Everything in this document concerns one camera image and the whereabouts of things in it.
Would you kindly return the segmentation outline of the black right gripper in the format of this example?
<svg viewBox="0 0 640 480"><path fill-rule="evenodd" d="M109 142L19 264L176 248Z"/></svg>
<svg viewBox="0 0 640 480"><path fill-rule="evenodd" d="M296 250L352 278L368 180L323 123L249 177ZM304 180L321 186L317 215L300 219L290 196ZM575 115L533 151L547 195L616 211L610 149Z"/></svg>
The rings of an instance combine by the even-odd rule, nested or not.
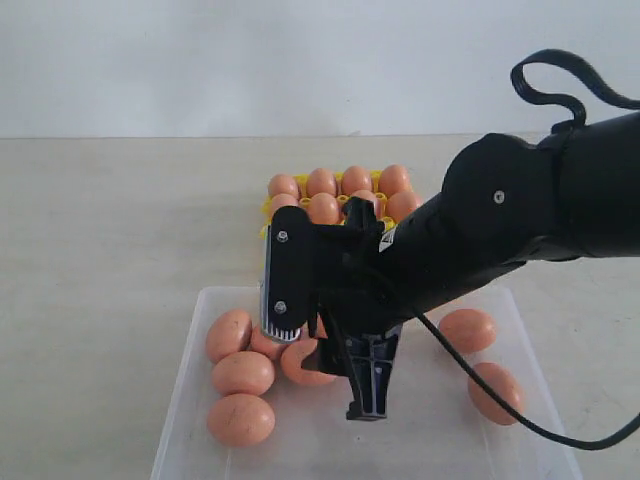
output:
<svg viewBox="0 0 640 480"><path fill-rule="evenodd" d="M303 326L303 338L316 346L302 366L348 376L353 401L346 419L377 421L387 418L402 332L391 328L411 318L414 307L430 308L430 204L388 231L370 202L356 198L347 206L344 225L311 226L313 286L323 309Z"/></svg>

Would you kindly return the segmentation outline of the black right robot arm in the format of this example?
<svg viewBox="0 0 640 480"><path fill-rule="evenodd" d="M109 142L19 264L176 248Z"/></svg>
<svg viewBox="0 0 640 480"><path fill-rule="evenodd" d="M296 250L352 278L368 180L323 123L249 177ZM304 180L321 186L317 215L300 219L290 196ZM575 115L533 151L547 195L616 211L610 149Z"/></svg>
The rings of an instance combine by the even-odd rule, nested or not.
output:
<svg viewBox="0 0 640 480"><path fill-rule="evenodd" d="M316 227L313 247L328 333L319 367L349 379L349 419L382 419L399 328L416 313L532 260L638 255L639 117L558 130L534 145L488 134L393 229Z"/></svg>

